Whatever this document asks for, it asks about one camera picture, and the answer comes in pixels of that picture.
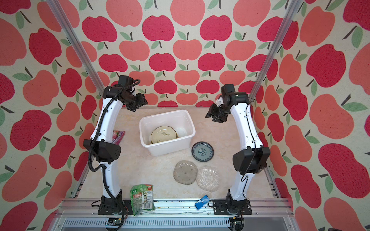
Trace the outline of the clear textured glass plate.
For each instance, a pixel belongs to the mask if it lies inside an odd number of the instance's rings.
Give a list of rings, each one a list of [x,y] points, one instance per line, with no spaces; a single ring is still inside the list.
[[[197,185],[208,192],[215,192],[220,187],[220,173],[216,167],[202,166],[198,170]]]

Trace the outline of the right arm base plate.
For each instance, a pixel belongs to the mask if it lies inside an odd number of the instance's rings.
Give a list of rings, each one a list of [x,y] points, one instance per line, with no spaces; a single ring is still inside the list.
[[[248,199],[244,199],[242,201],[232,199],[211,200],[210,202],[215,215],[240,216],[253,214],[251,204]]]

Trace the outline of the grey glass plate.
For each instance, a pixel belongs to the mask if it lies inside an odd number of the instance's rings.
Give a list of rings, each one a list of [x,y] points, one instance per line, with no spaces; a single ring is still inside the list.
[[[187,160],[179,161],[173,171],[173,178],[180,184],[191,185],[197,178],[197,166]]]

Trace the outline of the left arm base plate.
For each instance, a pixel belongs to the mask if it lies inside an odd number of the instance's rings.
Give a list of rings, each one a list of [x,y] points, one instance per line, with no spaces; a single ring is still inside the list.
[[[125,214],[133,215],[131,201],[129,199],[123,199],[123,204]],[[106,216],[122,215],[122,209],[111,198],[105,198],[105,200],[100,203],[97,214]]]

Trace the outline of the cream plate with plant drawing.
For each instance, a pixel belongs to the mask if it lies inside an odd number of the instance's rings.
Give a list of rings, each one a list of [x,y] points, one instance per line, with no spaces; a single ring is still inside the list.
[[[160,126],[152,132],[151,136],[151,142],[152,144],[170,141],[177,139],[177,133],[175,129],[169,126]]]

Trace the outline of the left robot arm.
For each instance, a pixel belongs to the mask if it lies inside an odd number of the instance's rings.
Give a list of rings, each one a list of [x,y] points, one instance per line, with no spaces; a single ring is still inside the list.
[[[134,94],[134,91],[134,84],[106,87],[97,126],[91,137],[83,142],[83,146],[88,150],[90,171],[102,172],[104,189],[100,207],[105,210],[114,209],[116,213],[124,210],[124,202],[115,162],[120,156],[121,147],[113,143],[113,130],[123,105],[132,112],[147,105],[145,96],[141,93]]]

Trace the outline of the blue patterned small plate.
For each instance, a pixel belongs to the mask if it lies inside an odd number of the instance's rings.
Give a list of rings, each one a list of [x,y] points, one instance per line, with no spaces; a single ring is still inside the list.
[[[214,156],[213,147],[207,142],[197,142],[192,146],[192,156],[200,162],[208,162]]]

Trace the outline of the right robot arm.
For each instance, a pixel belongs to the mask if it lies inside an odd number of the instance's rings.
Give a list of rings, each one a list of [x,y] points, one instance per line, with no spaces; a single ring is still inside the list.
[[[212,104],[206,117],[223,123],[232,115],[240,137],[240,151],[233,155],[232,162],[236,179],[226,196],[227,210],[236,213],[247,205],[247,190],[255,174],[266,165],[270,149],[263,145],[254,126],[249,97],[245,93],[229,92]]]

